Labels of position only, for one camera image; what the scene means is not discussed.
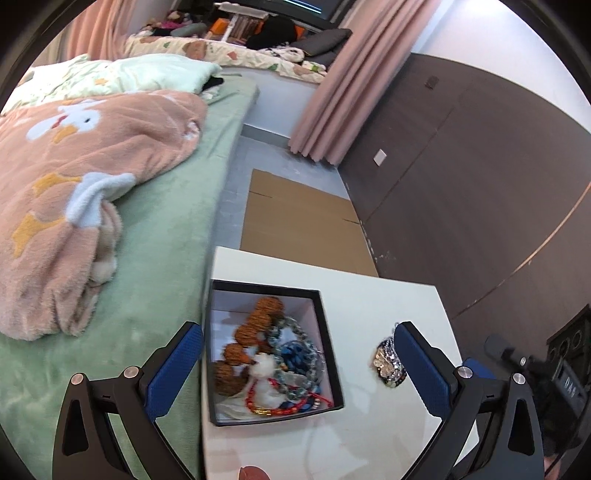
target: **metal screw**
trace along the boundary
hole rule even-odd
[[[472,370],[470,370],[468,367],[458,367],[457,374],[462,378],[471,378]]]
[[[70,382],[72,382],[72,385],[80,385],[83,380],[84,380],[84,375],[82,375],[82,374],[76,374],[76,375],[74,375],[72,377],[72,379],[70,380]]]
[[[133,378],[136,377],[139,373],[139,368],[138,367],[127,367],[125,370],[123,370],[123,376],[125,378]]]
[[[521,374],[513,374],[513,381],[518,385],[523,385],[525,383],[525,377]]]

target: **green bed sheet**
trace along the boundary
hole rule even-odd
[[[115,377],[129,365],[142,365],[186,320],[200,321],[217,203],[257,93],[251,80],[226,77],[219,95],[208,101],[202,140],[193,155],[116,202],[124,223],[118,270],[82,336],[24,342],[0,335],[0,424],[37,480],[51,478],[57,419],[74,373],[84,372],[91,380]],[[112,417],[134,475],[147,478],[121,422]],[[198,476],[198,367],[158,425]]]

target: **blue gripper pad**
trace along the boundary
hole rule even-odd
[[[151,422],[168,413],[193,365],[201,357],[202,348],[203,332],[199,325],[193,325],[146,389],[145,411]]]
[[[466,358],[466,360],[464,360],[462,365],[464,365],[464,367],[470,368],[477,377],[492,378],[493,380],[496,380],[496,375],[493,372],[491,372],[491,370],[488,367],[485,367],[484,365],[482,365],[475,358],[472,358],[472,357]]]
[[[445,420],[451,411],[449,384],[404,325],[394,330],[394,348],[428,412]]]

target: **brown wardrobe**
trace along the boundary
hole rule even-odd
[[[387,158],[377,166],[374,155]],[[379,275],[435,285],[464,357],[545,357],[591,301],[591,135],[494,74],[413,54],[340,166]]]

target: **brooch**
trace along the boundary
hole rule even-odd
[[[405,368],[394,349],[394,329],[392,335],[380,342],[375,352],[374,367],[384,385],[387,387],[397,387],[407,377]]]

